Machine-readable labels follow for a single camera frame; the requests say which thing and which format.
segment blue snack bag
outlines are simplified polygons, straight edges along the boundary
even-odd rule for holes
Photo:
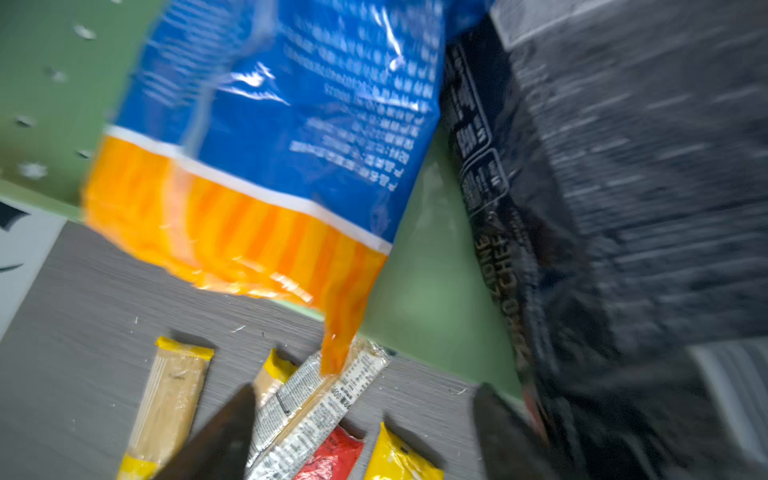
[[[200,288],[324,312],[323,372],[339,372],[439,120],[446,28],[484,9],[173,0],[87,222]]]

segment gray surface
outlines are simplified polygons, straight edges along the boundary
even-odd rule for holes
[[[174,332],[216,348],[199,428],[253,378],[271,348],[304,359],[319,348],[322,326],[267,301],[195,290],[68,223],[0,343],[3,477],[113,478],[154,341]],[[350,478],[362,478],[383,419],[443,467],[446,478],[483,478],[472,390],[396,357],[345,421],[366,438]]]

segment hole in wall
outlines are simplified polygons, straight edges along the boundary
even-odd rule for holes
[[[28,115],[16,115],[14,120],[19,127],[32,128],[38,124],[34,118]]]
[[[48,167],[38,162],[25,161],[18,165],[18,172],[30,180],[40,180],[48,175]]]
[[[69,80],[69,76],[61,70],[56,70],[51,66],[45,67],[45,74],[56,83],[64,83]]]
[[[78,37],[83,38],[85,40],[95,40],[96,39],[96,32],[84,27],[83,25],[77,24],[74,26],[74,33],[78,34]]]

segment orange stripe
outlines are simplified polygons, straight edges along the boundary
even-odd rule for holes
[[[310,217],[305,214],[299,214],[293,221],[293,231],[288,238],[288,243],[283,251],[283,257],[277,264],[276,272],[285,276],[290,275],[291,270],[293,270],[293,263],[296,262],[296,258],[299,256],[301,243],[304,240],[304,233],[309,224]]]
[[[334,253],[336,252],[336,245],[338,245],[339,238],[341,237],[341,233],[335,228],[326,228],[328,229],[326,238],[323,240],[323,247],[320,249],[317,265],[315,265],[315,273],[312,275],[308,290],[310,295],[316,299],[323,295],[323,291],[326,288],[328,274],[330,273]]]
[[[264,250],[266,243],[269,241],[270,233],[272,233],[272,230],[275,228],[275,223],[277,223],[277,214],[280,212],[279,207],[274,207],[269,204],[264,204],[264,206],[269,210],[266,212],[266,216],[261,222],[259,233],[257,233],[256,239],[250,245],[246,255],[249,260],[257,263],[259,263],[261,252]]]
[[[326,332],[323,338],[322,356],[320,358],[320,373],[335,375],[341,373],[346,361],[349,345],[362,323],[362,315],[355,316],[359,299],[351,294],[355,289],[362,269],[365,268],[367,247],[361,243],[355,245],[352,269],[341,288],[329,293],[328,314],[326,315]]]
[[[88,183],[84,189],[83,197],[88,204],[93,200],[94,202],[103,202],[102,191],[106,187],[110,179],[110,172],[112,169],[112,158],[114,152],[118,149],[120,144],[112,137],[104,137],[104,143],[101,145],[101,151],[96,157],[91,175],[88,179]]]
[[[128,205],[131,204],[129,199],[133,198],[133,191],[131,188],[143,177],[143,163],[144,155],[146,151],[131,145],[133,148],[129,148],[125,155],[121,157],[121,161],[126,163],[125,172],[122,177],[115,176],[115,180],[118,182],[112,191],[112,198],[114,199],[114,205],[117,207],[115,214],[120,219],[123,230],[124,238],[130,237],[130,222],[131,212],[128,211]]]
[[[222,268],[226,268],[226,278],[235,279],[234,282],[245,280],[247,274],[243,271],[243,266],[232,260],[229,255],[232,244],[235,243],[235,233],[237,233],[240,223],[245,219],[248,206],[253,201],[252,198],[238,194],[239,200],[232,207],[229,218],[220,226],[218,238],[216,240],[216,251],[214,252],[218,263]]]
[[[178,194],[184,194],[187,196],[187,209],[197,211],[200,203],[205,199],[205,196],[211,189],[218,187],[216,184],[212,184],[208,180],[204,180],[196,175],[193,175],[185,170],[180,169],[175,164],[173,166],[174,173],[180,180],[187,182],[187,191],[177,192]]]
[[[198,217],[190,206],[191,199],[200,199],[200,195],[192,194],[197,178],[181,170],[173,160],[167,161],[168,167],[158,194],[164,225],[160,236],[165,245],[168,264],[175,269],[187,268],[195,272],[202,268],[194,252],[193,240],[197,238],[192,237],[193,229],[199,230],[200,226],[194,223]],[[185,275],[187,280],[194,276],[193,273]]]
[[[350,293],[352,300],[351,314],[353,317],[358,316],[362,319],[365,314],[368,297],[371,294],[371,290],[373,290],[373,285],[376,283],[376,278],[379,276],[385,261],[386,256],[384,254],[367,249],[364,264],[360,271],[360,278],[354,286],[355,289]]]
[[[99,230],[112,241],[119,240],[118,245],[125,248],[121,238],[120,203],[116,196],[119,180],[128,169],[130,161],[130,144],[119,140],[111,140],[104,146],[104,152],[99,157],[98,175],[91,181],[94,222],[98,222]]]
[[[135,203],[138,205],[139,241],[142,248],[153,250],[154,253],[163,251],[161,232],[162,217],[162,185],[165,179],[169,160],[160,155],[153,155],[147,171],[146,182],[137,192]]]
[[[242,198],[241,194],[225,188],[217,189],[217,193],[212,199],[210,212],[200,218],[202,228],[199,240],[194,244],[194,252],[206,273],[207,287],[211,290],[226,290],[238,279],[231,275],[220,240],[222,231],[226,229],[228,214],[235,210]]]
[[[213,206],[219,186],[206,180],[200,181],[199,178],[193,179],[192,182],[189,199],[195,199],[197,202],[187,202],[187,236],[191,242],[194,242],[200,239],[206,215]]]
[[[270,275],[276,272],[277,264],[283,257],[283,252],[286,251],[286,245],[292,240],[293,224],[299,216],[293,210],[282,207],[272,208],[277,209],[277,221],[269,235],[264,238],[266,245],[261,252],[261,257],[257,260]]]
[[[243,216],[240,218],[237,224],[237,229],[232,232],[232,239],[229,242],[229,250],[225,251],[227,258],[240,261],[252,260],[246,258],[248,247],[250,247],[253,239],[256,238],[257,232],[264,217],[269,212],[268,208],[265,208],[262,202],[253,198],[248,198],[248,205],[243,212]]]
[[[128,196],[124,199],[124,209],[128,218],[131,219],[131,223],[135,225],[140,223],[144,218],[141,211],[141,203],[138,201],[141,192],[148,190],[149,187],[157,182],[157,172],[155,168],[155,154],[152,154],[146,150],[138,149],[136,156],[126,161],[132,161],[138,166],[138,174],[133,179],[133,182],[128,186]]]

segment wrapped snack stick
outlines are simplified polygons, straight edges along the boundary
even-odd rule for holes
[[[293,363],[281,359],[272,349],[253,381],[259,409],[285,384],[296,369]],[[346,480],[364,446],[362,441],[337,426],[293,480]]]
[[[277,356],[277,351],[272,349],[270,356],[257,373],[253,380],[253,390],[256,393],[256,407],[261,410],[264,404],[271,396],[280,389],[291,375],[299,367],[295,366],[289,360],[283,360]]]
[[[212,349],[157,339],[118,480],[150,478],[187,440]]]
[[[346,472],[347,467],[351,470],[349,464],[354,464],[352,458],[356,459],[354,452],[333,444],[348,435],[339,437],[332,433],[349,407],[388,364],[386,351],[361,339],[353,343],[341,376],[321,379],[318,355],[308,358],[258,412],[245,478],[292,480],[300,472],[306,473],[301,478],[323,478],[318,475],[332,465],[332,470],[339,469],[339,473]],[[307,465],[312,460],[319,462]]]

